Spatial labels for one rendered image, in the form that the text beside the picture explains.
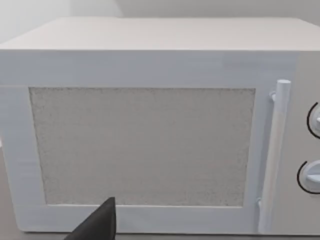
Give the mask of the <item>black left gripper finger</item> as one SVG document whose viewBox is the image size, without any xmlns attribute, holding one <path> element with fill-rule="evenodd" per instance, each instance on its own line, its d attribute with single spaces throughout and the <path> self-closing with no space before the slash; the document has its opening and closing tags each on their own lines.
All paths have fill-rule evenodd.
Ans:
<svg viewBox="0 0 320 240">
<path fill-rule="evenodd" d="M 110 197 L 63 240 L 115 240 L 116 198 Z"/>
</svg>

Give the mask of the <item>pale microwave door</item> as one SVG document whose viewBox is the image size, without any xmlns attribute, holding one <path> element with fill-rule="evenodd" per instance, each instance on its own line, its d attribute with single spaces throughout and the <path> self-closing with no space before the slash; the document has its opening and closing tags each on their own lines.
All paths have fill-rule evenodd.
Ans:
<svg viewBox="0 0 320 240">
<path fill-rule="evenodd" d="M 128 234 L 253 234 L 292 51 L 0 50 L 0 140 L 23 232 L 115 197 Z"/>
</svg>

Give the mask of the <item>pale microwave oven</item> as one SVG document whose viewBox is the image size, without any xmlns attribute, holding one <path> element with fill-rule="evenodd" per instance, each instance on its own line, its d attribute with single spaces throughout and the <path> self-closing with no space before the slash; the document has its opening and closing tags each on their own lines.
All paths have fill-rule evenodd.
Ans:
<svg viewBox="0 0 320 240">
<path fill-rule="evenodd" d="M 320 195 L 297 184 L 303 162 L 320 160 L 307 114 L 320 104 L 320 27 L 296 18 L 66 17 L 0 44 L 0 50 L 295 52 L 270 232 L 320 235 Z"/>
</svg>

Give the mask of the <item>white microwave knob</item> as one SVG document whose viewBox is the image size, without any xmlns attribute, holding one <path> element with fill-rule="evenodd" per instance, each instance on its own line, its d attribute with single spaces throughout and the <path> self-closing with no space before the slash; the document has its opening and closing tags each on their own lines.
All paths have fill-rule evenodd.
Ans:
<svg viewBox="0 0 320 240">
<path fill-rule="evenodd" d="M 296 182 L 303 192 L 320 196 L 320 160 L 303 162 L 297 171 Z"/>
<path fill-rule="evenodd" d="M 320 104 L 315 102 L 309 109 L 306 117 L 306 125 L 309 133 L 320 140 Z"/>
</svg>

